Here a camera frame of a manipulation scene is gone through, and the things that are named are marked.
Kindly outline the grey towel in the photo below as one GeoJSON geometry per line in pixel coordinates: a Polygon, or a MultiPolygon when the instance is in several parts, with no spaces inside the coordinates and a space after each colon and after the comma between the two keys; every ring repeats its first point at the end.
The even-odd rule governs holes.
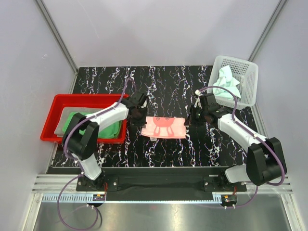
{"type": "Polygon", "coordinates": [[[65,121],[67,120],[68,114],[70,112],[78,112],[78,113],[81,113],[82,115],[88,115],[88,114],[92,114],[92,113],[98,112],[100,110],[102,110],[102,108],[65,107],[63,109],[63,111],[62,111],[62,114],[60,116],[60,120],[59,120],[58,124],[63,125],[65,123],[65,121]]]}

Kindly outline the green towel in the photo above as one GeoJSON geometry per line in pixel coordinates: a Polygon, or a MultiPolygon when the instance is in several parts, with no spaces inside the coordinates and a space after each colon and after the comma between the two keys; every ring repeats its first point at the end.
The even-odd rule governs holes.
{"type": "MultiPolygon", "coordinates": [[[[55,130],[55,133],[57,133],[58,136],[63,136],[66,132],[68,125],[70,124],[72,117],[77,112],[70,112],[68,114],[67,120],[63,125],[59,125],[59,127],[55,130]]],[[[110,126],[106,127],[105,129],[101,130],[98,134],[99,139],[116,139],[119,136],[120,130],[122,127],[122,121],[117,121],[110,126]]]]}

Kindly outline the white towel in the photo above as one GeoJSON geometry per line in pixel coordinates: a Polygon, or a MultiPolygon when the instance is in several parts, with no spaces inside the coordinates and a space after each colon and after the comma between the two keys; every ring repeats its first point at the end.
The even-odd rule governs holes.
{"type": "Polygon", "coordinates": [[[216,88],[213,88],[212,91],[216,97],[233,100],[234,95],[240,99],[241,94],[238,89],[239,85],[240,81],[233,77],[231,68],[229,65],[227,65],[219,70],[219,78],[213,84],[213,86],[216,86],[216,88]]]}

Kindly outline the pink towel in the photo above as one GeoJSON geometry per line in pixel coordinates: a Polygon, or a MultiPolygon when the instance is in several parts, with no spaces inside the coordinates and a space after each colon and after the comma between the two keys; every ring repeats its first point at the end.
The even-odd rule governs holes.
{"type": "Polygon", "coordinates": [[[185,119],[180,117],[147,116],[141,135],[158,139],[184,139],[186,137],[185,119]]]}

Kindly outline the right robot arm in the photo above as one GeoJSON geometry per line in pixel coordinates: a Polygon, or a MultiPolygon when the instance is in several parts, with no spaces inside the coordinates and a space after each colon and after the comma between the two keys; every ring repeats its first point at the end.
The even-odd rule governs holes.
{"type": "Polygon", "coordinates": [[[255,186],[281,185],[287,173],[281,142],[267,138],[250,129],[235,116],[235,111],[220,107],[214,94],[195,94],[196,102],[190,107],[184,125],[199,127],[211,124],[229,135],[246,152],[246,163],[228,167],[218,179],[222,190],[231,190],[238,182],[255,186]]]}

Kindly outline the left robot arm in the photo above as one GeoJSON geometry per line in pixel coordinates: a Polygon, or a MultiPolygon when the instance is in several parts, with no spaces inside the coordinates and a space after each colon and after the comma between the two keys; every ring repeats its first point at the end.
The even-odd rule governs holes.
{"type": "Polygon", "coordinates": [[[104,173],[95,157],[99,132],[127,118],[137,127],[145,127],[149,98],[139,91],[98,112],[73,115],[62,138],[64,154],[77,161],[87,185],[97,191],[103,187],[104,173]]]}

